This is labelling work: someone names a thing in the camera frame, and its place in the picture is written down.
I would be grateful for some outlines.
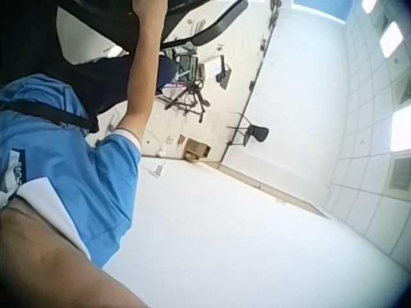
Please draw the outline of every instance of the chair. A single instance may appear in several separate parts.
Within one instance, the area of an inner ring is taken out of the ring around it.
[[[86,25],[107,37],[124,50],[136,50],[139,23],[132,12],[131,0],[58,0],[59,5]],[[185,45],[203,46],[221,35],[247,7],[247,0],[237,0],[210,27],[189,38],[164,42],[188,12],[210,0],[169,0],[168,13],[162,34],[161,49]]]
[[[227,126],[228,128],[232,128],[233,130],[236,130],[236,132],[238,132],[238,133],[240,133],[244,136],[243,143],[233,143],[233,141],[229,141],[227,143],[228,146],[244,146],[244,147],[246,147],[252,136],[258,142],[264,142],[267,139],[268,134],[270,133],[270,130],[267,127],[260,127],[260,126],[257,126],[257,125],[253,125],[253,124],[251,124],[251,122],[244,115],[242,115],[240,113],[238,113],[238,114],[241,116],[241,119],[245,119],[250,124],[250,126],[249,127],[242,127],[242,128]]]

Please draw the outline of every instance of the cardboard box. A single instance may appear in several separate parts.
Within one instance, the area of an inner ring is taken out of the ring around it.
[[[207,158],[210,150],[211,148],[208,145],[189,138],[184,148],[184,156],[186,156],[186,153],[190,153],[198,158]]]
[[[218,74],[221,74],[222,71],[222,61],[221,61],[221,56],[214,56],[212,58],[208,58],[207,60],[204,60],[200,65],[199,65],[199,78],[201,80],[208,80],[211,79]]]

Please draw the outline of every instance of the white stripe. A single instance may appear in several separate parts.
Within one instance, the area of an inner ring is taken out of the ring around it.
[[[89,260],[90,253],[48,178],[38,178],[20,186],[17,194],[23,197],[45,220],[63,233]]]
[[[8,199],[13,196],[14,192],[15,190],[8,192],[0,191],[0,211],[7,205]]]
[[[120,136],[126,137],[129,141],[133,142],[133,144],[137,147],[137,149],[141,153],[141,143],[139,139],[137,139],[137,137],[133,135],[132,133],[130,133],[129,131],[123,130],[121,128],[117,128],[111,133],[111,135],[120,135]]]

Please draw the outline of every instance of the ceiling light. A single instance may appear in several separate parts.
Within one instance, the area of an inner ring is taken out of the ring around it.
[[[362,7],[367,14],[370,14],[376,3],[377,0],[362,0]]]
[[[120,55],[120,53],[123,51],[123,48],[120,46],[113,46],[110,48],[109,53],[107,54],[107,57],[109,58],[115,58]]]
[[[392,22],[383,34],[380,44],[385,58],[388,58],[403,41],[403,35],[396,22]]]
[[[398,110],[392,117],[391,151],[411,149],[411,106]]]

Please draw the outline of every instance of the printed logo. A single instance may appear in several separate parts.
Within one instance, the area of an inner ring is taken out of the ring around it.
[[[10,152],[10,162],[14,162],[13,174],[18,186],[27,182],[26,177],[26,150],[13,149]]]

